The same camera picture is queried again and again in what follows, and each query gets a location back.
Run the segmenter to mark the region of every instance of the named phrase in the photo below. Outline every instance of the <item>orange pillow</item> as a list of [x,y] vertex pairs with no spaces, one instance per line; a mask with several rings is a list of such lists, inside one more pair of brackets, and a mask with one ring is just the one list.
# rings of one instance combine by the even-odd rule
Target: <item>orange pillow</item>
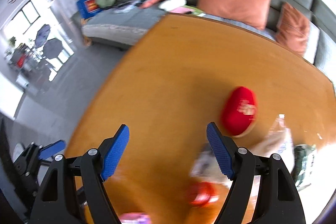
[[271,0],[198,0],[207,14],[243,22],[264,30]]
[[310,31],[310,21],[299,10],[285,2],[281,7],[275,40],[299,55],[304,55]]

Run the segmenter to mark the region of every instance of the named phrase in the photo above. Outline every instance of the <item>blue box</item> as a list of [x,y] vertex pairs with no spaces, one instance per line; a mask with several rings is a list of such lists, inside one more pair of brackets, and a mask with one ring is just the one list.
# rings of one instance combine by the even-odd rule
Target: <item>blue box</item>
[[84,19],[94,17],[102,11],[102,9],[96,4],[96,0],[78,0],[77,7]]

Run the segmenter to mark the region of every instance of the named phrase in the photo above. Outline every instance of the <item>red object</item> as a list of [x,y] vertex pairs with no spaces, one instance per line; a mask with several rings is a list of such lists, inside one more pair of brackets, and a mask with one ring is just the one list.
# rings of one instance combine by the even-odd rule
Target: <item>red object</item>
[[145,0],[139,8],[140,9],[148,8],[150,6],[153,6],[155,3],[158,3],[159,1],[160,0]]
[[16,63],[19,68],[23,67],[25,59],[26,59],[26,55],[22,54],[21,57],[19,58],[18,62]]
[[99,9],[99,6],[96,4],[96,0],[87,0],[84,1],[84,4],[89,13]]
[[257,103],[254,93],[244,86],[236,88],[227,100],[220,120],[233,137],[248,134],[254,126]]
[[196,182],[188,192],[189,203],[195,207],[205,207],[218,200],[218,193],[210,182]]

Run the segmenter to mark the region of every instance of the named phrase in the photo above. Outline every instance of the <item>red cup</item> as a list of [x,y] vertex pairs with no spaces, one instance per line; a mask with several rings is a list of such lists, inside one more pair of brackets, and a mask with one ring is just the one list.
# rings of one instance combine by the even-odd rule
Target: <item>red cup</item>
[[196,182],[189,187],[188,202],[195,207],[205,207],[218,200],[218,193],[210,182]]

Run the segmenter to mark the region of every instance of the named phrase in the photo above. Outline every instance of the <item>blue gripper pad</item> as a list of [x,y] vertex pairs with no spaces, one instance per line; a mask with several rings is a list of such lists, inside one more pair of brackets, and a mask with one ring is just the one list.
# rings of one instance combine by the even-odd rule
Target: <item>blue gripper pad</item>
[[235,172],[232,168],[232,158],[220,136],[221,132],[215,123],[209,123],[207,126],[207,138],[211,149],[216,157],[221,172],[232,180],[235,176]]
[[107,180],[114,174],[122,154],[129,140],[129,129],[126,125],[122,125],[113,137],[113,144],[109,148],[103,160],[103,168],[100,176],[103,180]]
[[39,160],[46,160],[47,158],[65,149],[65,146],[65,141],[59,140],[53,144],[43,147],[39,153]]

